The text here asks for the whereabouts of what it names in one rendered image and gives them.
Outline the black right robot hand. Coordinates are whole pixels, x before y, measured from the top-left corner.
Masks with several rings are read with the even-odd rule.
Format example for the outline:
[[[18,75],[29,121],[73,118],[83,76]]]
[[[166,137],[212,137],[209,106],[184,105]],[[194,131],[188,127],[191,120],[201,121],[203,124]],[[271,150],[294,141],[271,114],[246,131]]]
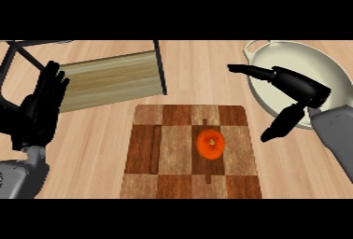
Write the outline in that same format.
[[[255,65],[229,64],[228,68],[234,73],[243,73],[268,81],[297,101],[281,111],[260,136],[260,141],[268,142],[278,137],[286,137],[305,117],[305,108],[322,106],[331,89],[303,74],[280,66],[265,69]]]

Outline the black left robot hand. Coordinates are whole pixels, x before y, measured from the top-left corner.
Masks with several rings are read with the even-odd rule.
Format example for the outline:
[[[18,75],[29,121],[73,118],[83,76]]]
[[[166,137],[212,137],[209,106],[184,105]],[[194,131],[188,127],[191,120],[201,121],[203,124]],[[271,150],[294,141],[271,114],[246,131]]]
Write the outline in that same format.
[[[29,122],[26,129],[11,136],[12,149],[21,151],[31,146],[45,147],[55,135],[60,108],[71,80],[60,70],[60,63],[49,61],[30,94],[20,106]]]

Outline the cream white pot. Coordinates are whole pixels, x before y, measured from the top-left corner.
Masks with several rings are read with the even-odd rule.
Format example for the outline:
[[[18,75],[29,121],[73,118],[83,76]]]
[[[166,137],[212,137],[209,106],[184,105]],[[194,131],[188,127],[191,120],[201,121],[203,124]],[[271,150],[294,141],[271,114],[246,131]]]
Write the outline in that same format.
[[[272,69],[274,66],[312,78],[331,89],[330,96],[321,105],[321,110],[353,107],[353,82],[334,59],[318,49],[300,42],[271,40],[255,52],[249,47],[256,43],[250,41],[243,49],[250,65]],[[278,117],[283,110],[299,103],[266,80],[249,78],[249,85],[256,100],[272,115]]]

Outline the pale wooden shelf board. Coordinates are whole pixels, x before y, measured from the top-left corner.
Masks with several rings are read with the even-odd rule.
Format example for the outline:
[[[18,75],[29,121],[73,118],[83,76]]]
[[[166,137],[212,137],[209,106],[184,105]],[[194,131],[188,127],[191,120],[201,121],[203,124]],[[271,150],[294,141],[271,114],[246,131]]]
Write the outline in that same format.
[[[166,92],[154,50],[64,64],[61,70],[71,80],[63,113]]]

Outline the orange squash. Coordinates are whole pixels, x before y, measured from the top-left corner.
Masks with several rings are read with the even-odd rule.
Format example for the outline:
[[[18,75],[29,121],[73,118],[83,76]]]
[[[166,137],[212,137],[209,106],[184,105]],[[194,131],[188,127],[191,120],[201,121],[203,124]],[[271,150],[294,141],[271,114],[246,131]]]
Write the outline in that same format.
[[[206,129],[198,134],[197,149],[200,156],[207,160],[221,158],[225,150],[225,137],[219,130]]]

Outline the checkered wooden cutting board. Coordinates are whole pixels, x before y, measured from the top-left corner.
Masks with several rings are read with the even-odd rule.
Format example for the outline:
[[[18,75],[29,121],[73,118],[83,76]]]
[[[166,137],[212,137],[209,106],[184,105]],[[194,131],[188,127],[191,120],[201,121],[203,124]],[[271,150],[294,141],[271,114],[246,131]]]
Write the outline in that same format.
[[[198,154],[198,134],[219,130],[219,159]],[[123,198],[259,198],[260,179],[246,109],[240,105],[139,105],[135,108]]]

